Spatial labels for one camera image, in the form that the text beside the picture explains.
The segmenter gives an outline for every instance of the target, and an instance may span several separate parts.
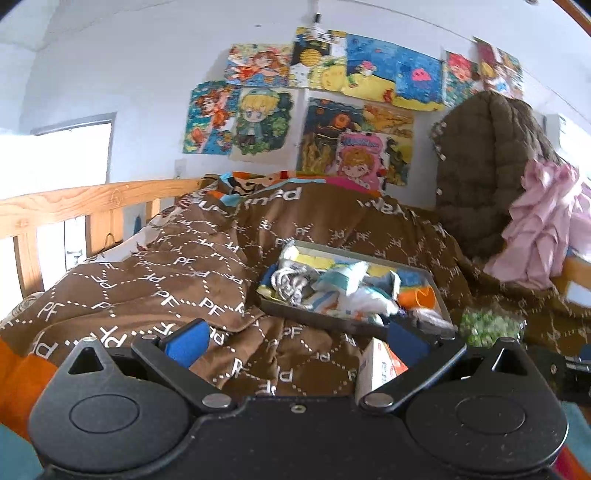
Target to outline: plastic bag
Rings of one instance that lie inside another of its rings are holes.
[[[500,337],[523,339],[525,319],[498,304],[485,308],[467,307],[462,312],[460,333],[472,346],[492,346]]]

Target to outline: small box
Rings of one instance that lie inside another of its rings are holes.
[[[355,385],[355,403],[369,392],[403,374],[408,367],[388,344],[373,338],[361,356]]]

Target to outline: colorful painting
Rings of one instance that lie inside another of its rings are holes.
[[[363,100],[392,103],[399,49],[393,43],[348,34],[347,81],[341,92]]]
[[[408,171],[413,159],[414,116],[409,110],[365,105],[363,130],[376,132],[384,142],[388,158],[387,183],[397,186],[408,184]]]
[[[399,47],[396,58],[396,97],[393,105],[412,110],[441,110],[441,61]]]
[[[229,155],[240,87],[205,82],[191,92],[183,153]]]
[[[256,156],[282,148],[293,105],[287,89],[243,88],[233,138],[242,155]]]
[[[336,160],[339,135],[347,130],[360,131],[362,124],[360,107],[311,98],[297,169],[314,175],[327,173]]]
[[[478,64],[462,55],[447,51],[443,72],[445,106],[454,108],[484,89],[478,73]]]
[[[347,65],[345,32],[327,30],[313,38],[306,27],[295,31],[290,86],[338,92],[345,83]]]
[[[292,45],[239,43],[230,48],[224,77],[228,83],[253,87],[286,87]]]
[[[441,62],[374,38],[347,35],[345,95],[413,110],[443,109]]]
[[[509,76],[509,89],[513,98],[523,100],[523,69],[513,55],[499,49],[505,70]]]
[[[502,62],[499,51],[489,43],[474,38],[478,50],[479,72],[486,90],[513,97],[509,85],[510,77]]]
[[[347,178],[368,190],[385,190],[388,157],[382,135],[344,132],[339,135],[336,162],[328,174]]]

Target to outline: bed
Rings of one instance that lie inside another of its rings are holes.
[[[159,213],[164,197],[177,202]],[[154,218],[118,244],[122,208],[144,202]],[[590,309],[487,276],[428,212],[293,172],[109,184],[1,201],[0,237],[14,237],[23,296],[43,290],[35,229],[80,215],[87,216],[94,257],[0,329],[0,421],[24,438],[32,406],[80,338],[95,335],[117,347],[144,333],[169,335],[198,317],[210,326],[210,345],[190,369],[235,398],[352,393],[368,339],[271,317],[256,305],[257,281],[291,238],[431,271],[454,321],[466,306],[497,301],[527,318],[530,342],[571,355],[586,343]],[[99,253],[107,237],[113,248]]]

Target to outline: wooden bed frame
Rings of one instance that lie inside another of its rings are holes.
[[[148,180],[54,190],[0,200],[0,239],[13,237],[23,298],[43,291],[37,228],[86,217],[86,255],[123,240],[123,207],[146,204],[146,219],[160,211],[160,200],[198,190],[201,179]]]

